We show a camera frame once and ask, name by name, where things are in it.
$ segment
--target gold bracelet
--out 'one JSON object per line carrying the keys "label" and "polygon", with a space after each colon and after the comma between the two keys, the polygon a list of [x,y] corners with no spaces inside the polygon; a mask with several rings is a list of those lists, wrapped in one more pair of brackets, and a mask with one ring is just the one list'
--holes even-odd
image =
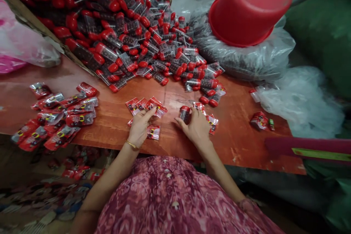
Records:
{"label": "gold bracelet", "polygon": [[140,150],[140,148],[136,147],[134,144],[128,142],[128,140],[125,141],[127,144],[130,144],[135,150]]}

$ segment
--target plastic container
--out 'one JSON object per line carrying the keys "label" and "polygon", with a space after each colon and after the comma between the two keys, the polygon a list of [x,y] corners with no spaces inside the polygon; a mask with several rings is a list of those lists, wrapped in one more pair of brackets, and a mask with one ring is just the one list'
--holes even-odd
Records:
{"label": "plastic container", "polygon": [[263,42],[293,0],[215,0],[208,14],[213,34],[230,46]]}

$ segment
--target small packet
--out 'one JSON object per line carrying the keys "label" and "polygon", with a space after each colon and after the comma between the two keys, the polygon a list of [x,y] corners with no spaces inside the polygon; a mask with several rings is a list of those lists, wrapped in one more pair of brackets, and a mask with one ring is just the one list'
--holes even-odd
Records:
{"label": "small packet", "polygon": [[39,126],[31,136],[27,137],[18,146],[24,151],[33,152],[47,137],[47,133],[42,126]]}
{"label": "small packet", "polygon": [[93,122],[94,115],[92,113],[74,114],[66,117],[66,124],[69,127],[80,127],[92,124]]}
{"label": "small packet", "polygon": [[55,125],[63,118],[63,116],[63,112],[42,110],[37,114],[37,119],[41,125]]}
{"label": "small packet", "polygon": [[87,98],[87,96],[83,93],[78,93],[76,95],[73,95],[72,97],[69,97],[67,99],[64,99],[63,101],[60,101],[60,105],[64,108],[68,108],[69,106],[76,104],[77,102]]}
{"label": "small packet", "polygon": [[148,110],[151,110],[155,106],[157,106],[157,111],[154,114],[154,116],[161,118],[163,115],[165,115],[168,112],[166,107],[164,107],[163,104],[155,97],[152,97],[151,99],[149,99],[148,102],[145,104],[145,108]]}
{"label": "small packet", "polygon": [[40,126],[37,119],[30,119],[25,125],[23,125],[14,135],[11,137],[11,141],[15,144],[20,144],[28,136],[30,136]]}
{"label": "small packet", "polygon": [[51,94],[50,88],[44,82],[37,82],[29,86],[37,100]]}
{"label": "small packet", "polygon": [[202,111],[202,113],[206,116],[205,106],[201,102],[193,102],[194,108]]}
{"label": "small packet", "polygon": [[125,105],[128,107],[129,111],[131,112],[131,114],[133,116],[135,116],[138,112],[140,112],[140,110],[136,106],[138,101],[139,101],[139,99],[137,97],[135,97],[134,99],[131,99],[130,101],[127,101],[125,103]]}
{"label": "small packet", "polygon": [[99,106],[99,101],[98,101],[97,97],[86,98],[86,99],[80,101],[80,103],[92,103],[94,105],[94,107]]}
{"label": "small packet", "polygon": [[55,95],[49,95],[38,101],[38,107],[42,109],[52,109],[59,105],[60,101],[63,101],[65,97],[62,93],[57,93]]}
{"label": "small packet", "polygon": [[51,150],[56,151],[59,147],[65,148],[79,132],[79,127],[63,126],[54,136],[50,137],[44,146]]}
{"label": "small packet", "polygon": [[268,118],[263,112],[256,112],[252,116],[252,119],[250,120],[250,124],[259,131],[266,130],[268,127]]}
{"label": "small packet", "polygon": [[82,103],[82,104],[76,104],[68,107],[67,115],[94,112],[94,111],[95,111],[95,108],[93,103]]}
{"label": "small packet", "polygon": [[149,125],[147,127],[147,139],[158,140],[160,136],[160,126],[159,125]]}
{"label": "small packet", "polygon": [[206,120],[211,125],[211,129],[210,129],[209,133],[214,135],[215,131],[217,129],[217,126],[218,126],[218,120],[213,116],[213,114],[207,115]]}

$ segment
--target clear plastic bag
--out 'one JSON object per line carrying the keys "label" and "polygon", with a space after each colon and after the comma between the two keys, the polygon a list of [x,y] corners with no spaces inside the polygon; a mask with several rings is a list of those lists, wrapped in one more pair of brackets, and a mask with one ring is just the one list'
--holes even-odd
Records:
{"label": "clear plastic bag", "polygon": [[54,46],[39,33],[19,23],[4,0],[0,0],[0,9],[0,55],[41,67],[53,67],[60,63],[60,54]]}
{"label": "clear plastic bag", "polygon": [[286,119],[293,136],[329,139],[340,133],[345,116],[341,105],[323,89],[325,82],[318,68],[300,66],[256,90],[262,107]]}
{"label": "clear plastic bag", "polygon": [[285,17],[276,24],[272,34],[256,46],[238,48],[228,46],[213,34],[208,22],[212,3],[191,14],[189,26],[194,30],[194,44],[200,54],[210,62],[218,61],[226,73],[246,81],[272,81],[280,78],[288,68],[288,55],[295,41],[283,29]]}

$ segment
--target wooden table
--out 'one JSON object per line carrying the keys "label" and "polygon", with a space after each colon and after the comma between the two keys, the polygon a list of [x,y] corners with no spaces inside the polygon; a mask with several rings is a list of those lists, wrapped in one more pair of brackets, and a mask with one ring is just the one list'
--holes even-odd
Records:
{"label": "wooden table", "polygon": [[[272,159],[265,146],[264,139],[274,136],[291,136],[287,122],[279,116],[268,114],[274,119],[272,131],[257,131],[249,125],[253,113],[261,111],[259,103],[254,103],[248,91],[250,83],[237,81],[226,75],[218,77],[228,94],[221,98],[219,106],[206,106],[206,112],[213,113],[219,120],[215,135],[210,135],[216,151],[224,164],[306,174],[300,158],[281,156]],[[125,105],[126,101],[137,97],[149,99],[155,96],[168,109],[168,113],[158,120],[161,126],[159,140],[146,140],[141,152],[153,155],[170,155],[200,161],[196,148],[177,127],[174,117],[178,117],[182,105],[190,106],[190,100],[198,101],[200,92],[185,93],[181,83],[170,78],[162,87],[155,80],[135,78],[118,93],[112,93],[102,81],[85,72],[82,68],[63,57],[62,64],[55,68],[40,68],[29,65],[11,74],[0,76],[0,133],[13,134],[36,112],[30,105],[35,97],[29,89],[34,82],[45,82],[51,90],[62,92],[69,97],[77,93],[75,87],[82,81],[91,84],[100,91],[100,105],[94,124],[84,127],[74,143],[121,149],[128,137],[127,122],[132,115]]]}

